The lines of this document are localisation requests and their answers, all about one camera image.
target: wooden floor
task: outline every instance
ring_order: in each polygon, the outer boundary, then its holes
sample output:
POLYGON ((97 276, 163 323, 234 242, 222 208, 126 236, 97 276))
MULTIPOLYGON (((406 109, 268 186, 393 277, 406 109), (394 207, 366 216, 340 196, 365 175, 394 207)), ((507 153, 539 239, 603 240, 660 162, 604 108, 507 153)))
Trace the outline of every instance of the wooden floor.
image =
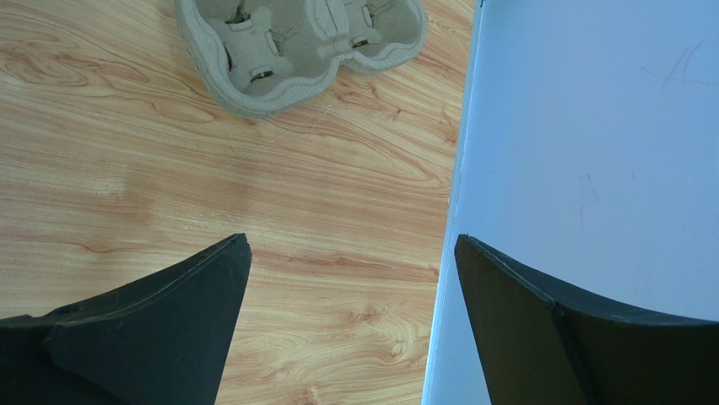
POLYGON ((244 232, 218 403, 419 403, 474 0, 425 7, 414 61, 254 122, 209 97, 171 0, 2 0, 0 316, 244 232))

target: wooden table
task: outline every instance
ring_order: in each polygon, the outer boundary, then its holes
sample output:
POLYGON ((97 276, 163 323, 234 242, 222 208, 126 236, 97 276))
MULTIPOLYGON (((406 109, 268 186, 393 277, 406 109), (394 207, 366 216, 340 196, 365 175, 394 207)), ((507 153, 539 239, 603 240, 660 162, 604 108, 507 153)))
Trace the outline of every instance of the wooden table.
POLYGON ((244 232, 218 403, 419 403, 474 2, 425 7, 414 61, 250 121, 209 97, 171 0, 3 0, 0 316, 244 232))

